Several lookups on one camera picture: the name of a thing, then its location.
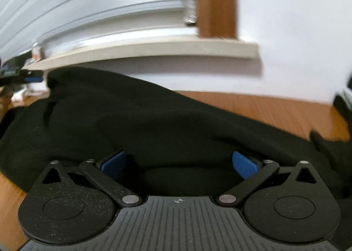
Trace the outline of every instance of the black fabric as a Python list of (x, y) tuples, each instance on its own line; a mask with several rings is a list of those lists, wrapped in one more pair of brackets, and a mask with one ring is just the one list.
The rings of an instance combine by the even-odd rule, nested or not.
[(64, 165), (131, 156), (119, 182), (144, 195), (217, 196), (241, 182), (233, 151), (283, 166), (310, 161), (341, 204), (334, 242), (352, 245), (351, 142), (313, 142), (272, 126), (116, 73), (62, 68), (48, 75), (51, 90), (16, 113), (0, 140), (0, 169), (28, 191), (51, 160)]
[(352, 77), (350, 78), (350, 81), (348, 82), (347, 87), (349, 89), (352, 89)]
[(16, 115), (22, 110), (26, 109), (26, 107), (16, 107), (10, 109), (0, 121), (0, 139), (5, 134), (8, 126), (15, 120)]

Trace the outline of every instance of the digital display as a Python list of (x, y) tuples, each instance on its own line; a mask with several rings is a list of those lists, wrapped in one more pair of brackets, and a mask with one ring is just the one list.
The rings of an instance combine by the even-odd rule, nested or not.
[(2, 76), (7, 77), (7, 76), (13, 76), (17, 74), (17, 69), (13, 69), (13, 70), (5, 70), (2, 73)]

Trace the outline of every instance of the wooden floor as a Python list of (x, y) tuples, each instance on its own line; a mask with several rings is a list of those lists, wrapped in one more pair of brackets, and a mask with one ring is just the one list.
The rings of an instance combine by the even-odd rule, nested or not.
[[(348, 140), (350, 137), (346, 122), (329, 105), (224, 93), (180, 93), (306, 139), (312, 129), (327, 139)], [(35, 100), (27, 99), (26, 104)], [(23, 191), (0, 174), (0, 243), (13, 251), (26, 241), (17, 221), (17, 210), (24, 196)]]

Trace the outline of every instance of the blue object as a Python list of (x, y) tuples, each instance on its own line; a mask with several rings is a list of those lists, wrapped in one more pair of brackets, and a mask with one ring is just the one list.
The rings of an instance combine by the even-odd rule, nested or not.
[(38, 83), (38, 82), (43, 82), (44, 79), (42, 77), (26, 77), (24, 80), (28, 83), (33, 83), (33, 82)]
[(254, 162), (247, 159), (239, 152), (234, 152), (232, 154), (232, 164), (235, 171), (245, 180), (259, 171), (258, 166)]
[(116, 178), (125, 168), (127, 161), (127, 154), (125, 151), (119, 152), (112, 156), (105, 163), (101, 164), (100, 170), (103, 174)]

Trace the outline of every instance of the white wall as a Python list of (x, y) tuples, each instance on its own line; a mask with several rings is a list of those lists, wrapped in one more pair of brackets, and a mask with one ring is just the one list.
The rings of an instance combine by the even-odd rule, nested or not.
[(238, 0), (239, 37), (262, 60), (195, 57), (109, 60), (109, 69), (174, 90), (331, 102), (352, 72), (352, 0)]

